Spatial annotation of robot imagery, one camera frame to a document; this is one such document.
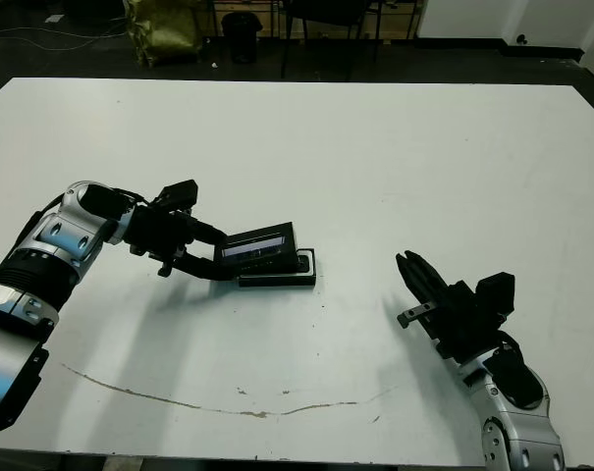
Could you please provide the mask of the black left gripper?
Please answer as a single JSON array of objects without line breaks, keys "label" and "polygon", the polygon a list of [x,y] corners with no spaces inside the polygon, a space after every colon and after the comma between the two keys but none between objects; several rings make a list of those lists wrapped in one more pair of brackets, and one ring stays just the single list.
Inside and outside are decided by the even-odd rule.
[{"label": "black left gripper", "polygon": [[137,206],[126,228],[123,241],[130,253],[147,254],[161,263],[157,274],[168,278],[173,268],[209,281],[231,281],[236,272],[217,261],[185,253],[194,240],[223,242],[227,235],[191,216],[192,204],[168,210],[158,205]]}]

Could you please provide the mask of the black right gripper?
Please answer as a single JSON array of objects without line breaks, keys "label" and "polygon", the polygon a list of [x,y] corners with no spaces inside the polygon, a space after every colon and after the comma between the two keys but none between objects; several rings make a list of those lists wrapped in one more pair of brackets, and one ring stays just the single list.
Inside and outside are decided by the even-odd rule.
[{"label": "black right gripper", "polygon": [[410,250],[398,253],[396,262],[418,301],[397,316],[403,329],[418,321],[438,354],[456,362],[467,362],[499,346],[498,316],[478,307],[475,293],[465,282],[448,286],[430,263]]}]

